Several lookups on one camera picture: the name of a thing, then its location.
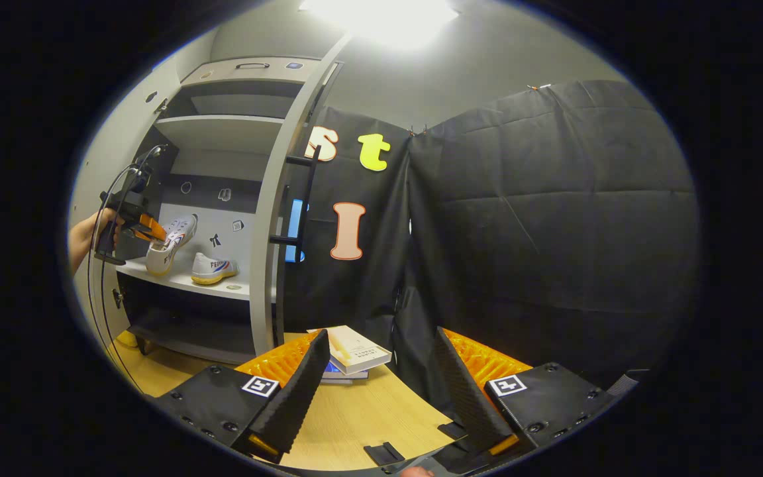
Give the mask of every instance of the stack of books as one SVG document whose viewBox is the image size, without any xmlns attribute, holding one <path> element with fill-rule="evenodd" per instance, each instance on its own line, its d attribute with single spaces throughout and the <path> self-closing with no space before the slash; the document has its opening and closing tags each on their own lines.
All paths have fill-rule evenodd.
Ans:
<svg viewBox="0 0 763 477">
<path fill-rule="evenodd" d="M 326 328 L 331 359 L 321 383 L 352 384 L 366 380 L 370 368 L 390 362 L 391 353 L 346 325 Z"/>
</svg>

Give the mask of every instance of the human hand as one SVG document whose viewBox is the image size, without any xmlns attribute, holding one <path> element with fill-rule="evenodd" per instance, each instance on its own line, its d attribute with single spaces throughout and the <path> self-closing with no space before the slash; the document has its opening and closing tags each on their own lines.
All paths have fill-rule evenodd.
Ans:
<svg viewBox="0 0 763 477">
<path fill-rule="evenodd" d="M 84 260 L 84 257 L 87 256 L 87 253 L 90 251 L 90 242 L 91 239 L 93 239 L 93 224 L 96 223 L 97 215 L 99 217 L 99 233 L 102 233 L 105 227 L 108 225 L 108 222 L 114 218 L 114 215 L 116 215 L 116 211 L 114 211 L 114 209 L 104 208 L 102 209 L 101 213 L 95 212 L 93 215 L 90 215 L 90 217 L 80 221 L 74 227 L 72 227 L 72 229 L 70 229 L 70 270 L 72 270 L 73 274 L 76 273 L 76 270 L 78 270 L 82 260 Z M 119 242 L 119 229 L 121 229 L 119 226 L 121 226 L 123 223 L 125 223 L 125 221 L 122 220 L 121 217 L 117 217 L 117 225 L 116 229 L 114 230 L 115 249 L 117 242 Z"/>
<path fill-rule="evenodd" d="M 400 475 L 401 477 L 434 477 L 434 472 L 417 466 L 406 468 Z"/>
</svg>

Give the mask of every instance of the white sneaker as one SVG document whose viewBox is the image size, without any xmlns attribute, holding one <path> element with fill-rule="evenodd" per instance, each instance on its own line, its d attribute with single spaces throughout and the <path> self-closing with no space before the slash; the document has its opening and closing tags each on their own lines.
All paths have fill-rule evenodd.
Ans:
<svg viewBox="0 0 763 477">
<path fill-rule="evenodd" d="M 192 214 L 179 217 L 173 220 L 169 227 L 164 227 L 164 230 L 167 230 L 166 240 L 164 242 L 153 240 L 152 244 L 149 244 L 149 250 L 146 251 L 146 271 L 158 277 L 166 275 L 172 268 L 176 252 L 196 235 L 198 223 L 199 216 Z"/>
<path fill-rule="evenodd" d="M 211 285 L 226 277 L 237 275 L 237 267 L 231 260 L 208 258 L 197 252 L 193 259 L 193 281 L 200 285 Z"/>
</svg>

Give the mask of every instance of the ceiling light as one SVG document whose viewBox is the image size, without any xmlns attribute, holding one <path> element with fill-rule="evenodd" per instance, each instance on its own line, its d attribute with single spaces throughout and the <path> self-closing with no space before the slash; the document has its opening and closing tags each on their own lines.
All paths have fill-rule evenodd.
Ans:
<svg viewBox="0 0 763 477">
<path fill-rule="evenodd" d="M 299 9 L 395 48 L 425 45 L 458 16 L 442 0 L 306 0 Z"/>
</svg>

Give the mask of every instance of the wooden table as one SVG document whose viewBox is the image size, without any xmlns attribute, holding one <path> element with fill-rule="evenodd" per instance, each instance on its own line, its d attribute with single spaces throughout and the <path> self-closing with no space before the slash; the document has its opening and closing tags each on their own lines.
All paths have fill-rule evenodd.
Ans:
<svg viewBox="0 0 763 477">
<path fill-rule="evenodd" d="M 285 341 L 299 335 L 285 333 Z M 163 395 L 213 364 L 158 347 L 143 356 L 136 348 L 115 343 L 140 389 L 151 396 Z M 114 351 L 110 354 L 118 362 Z M 351 386 L 318 387 L 293 448 L 280 465 L 315 470 L 378 467 L 364 446 L 379 446 L 385 441 L 406 459 L 416 458 L 453 441 L 437 431 L 437 426 L 449 422 L 387 366 L 376 366 L 370 369 L 367 380 Z"/>
</svg>

